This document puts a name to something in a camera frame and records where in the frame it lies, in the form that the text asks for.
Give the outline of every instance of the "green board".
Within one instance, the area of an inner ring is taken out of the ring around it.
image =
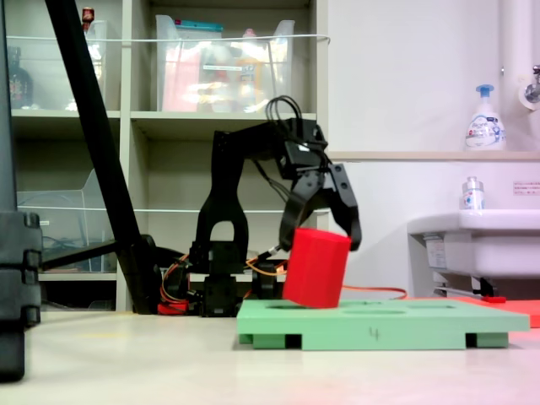
[[[506,348],[529,317],[457,300],[343,300],[314,310],[286,300],[245,300],[241,344],[304,350]]]

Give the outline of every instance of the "plastic storage bin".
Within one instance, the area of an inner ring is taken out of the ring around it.
[[[108,110],[118,110],[120,105],[121,45],[102,40],[114,37],[107,21],[93,22],[86,36]],[[12,108],[77,110],[55,41],[8,39],[8,70]]]
[[[82,190],[18,192],[19,211],[37,213],[43,231],[43,256],[55,256],[112,240],[100,185],[92,170]],[[66,266],[63,271],[108,273],[116,271],[114,254]]]
[[[290,95],[294,21],[282,21],[271,40],[183,41],[175,22],[156,16],[158,111],[260,112]]]

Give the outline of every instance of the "pump dispenser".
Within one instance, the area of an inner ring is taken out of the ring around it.
[[[499,114],[489,103],[489,93],[494,90],[491,84],[482,84],[476,88],[482,102],[472,116],[471,124],[465,137],[465,150],[505,150],[506,131]]]

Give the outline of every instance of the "bottle on shelf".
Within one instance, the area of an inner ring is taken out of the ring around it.
[[[85,7],[83,8],[83,17],[81,18],[83,20],[83,31],[84,36],[88,33],[88,30],[90,28],[90,25],[95,19],[95,11],[91,7]]]
[[[8,46],[9,97],[11,108],[32,106],[32,78],[20,66],[21,50],[18,46]]]
[[[478,181],[476,176],[467,178],[463,183],[463,208],[464,209],[485,209],[486,202],[483,197],[483,183]]]

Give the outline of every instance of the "white shelving unit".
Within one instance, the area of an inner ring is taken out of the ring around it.
[[[197,210],[210,190],[213,132],[236,131],[266,121],[263,114],[205,114],[156,111],[156,44],[130,42],[155,38],[155,15],[173,19],[214,21],[224,25],[223,37],[239,37],[247,28],[271,35],[284,19],[295,21],[295,34],[327,34],[327,0],[89,0],[96,19],[108,19],[123,40],[119,105],[107,105],[113,136],[132,204],[142,233],[159,246],[188,251],[195,237]],[[54,36],[41,0],[8,0],[8,35]],[[327,133],[327,41],[295,39],[292,96],[305,118],[317,119]],[[78,189],[92,169],[74,111],[13,111],[17,140],[20,191]],[[273,162],[267,173],[279,179]],[[246,162],[239,198],[248,213],[250,251],[276,244],[283,202]],[[189,212],[155,212],[154,210]],[[232,230],[219,224],[213,238],[230,238]],[[328,213],[314,215],[309,226],[328,226]],[[40,280],[116,280],[116,309],[131,304],[120,270],[118,274],[42,274]],[[251,280],[242,275],[240,281]]]

